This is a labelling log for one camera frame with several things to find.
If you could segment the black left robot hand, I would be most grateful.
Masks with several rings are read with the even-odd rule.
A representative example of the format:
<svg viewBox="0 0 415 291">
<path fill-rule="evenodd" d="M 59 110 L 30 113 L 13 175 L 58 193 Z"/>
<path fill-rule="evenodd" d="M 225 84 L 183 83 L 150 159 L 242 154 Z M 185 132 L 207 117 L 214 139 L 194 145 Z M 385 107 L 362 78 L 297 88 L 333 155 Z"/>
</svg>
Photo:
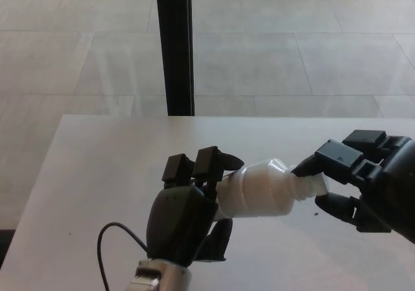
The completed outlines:
<svg viewBox="0 0 415 291">
<path fill-rule="evenodd" d="M 154 200 L 147 223 L 147 256 L 183 267 L 195 261 L 222 262 L 233 221 L 216 219 L 217 183 L 224 172 L 244 161 L 216 146 L 200 149 L 194 161 L 170 156 L 162 176 L 163 190 Z"/>
</svg>

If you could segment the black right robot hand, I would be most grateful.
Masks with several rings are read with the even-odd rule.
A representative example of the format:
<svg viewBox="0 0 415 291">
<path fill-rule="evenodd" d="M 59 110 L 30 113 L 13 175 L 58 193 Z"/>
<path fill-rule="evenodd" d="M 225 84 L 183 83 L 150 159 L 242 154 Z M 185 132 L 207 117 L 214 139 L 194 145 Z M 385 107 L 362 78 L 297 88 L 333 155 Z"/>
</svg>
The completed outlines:
<svg viewBox="0 0 415 291">
<path fill-rule="evenodd" d="M 414 241 L 414 140 L 381 130 L 354 130 L 328 140 L 293 170 L 298 177 L 323 173 L 357 187 L 359 198 L 332 192 L 315 204 L 361 233 L 395 231 Z"/>
</svg>

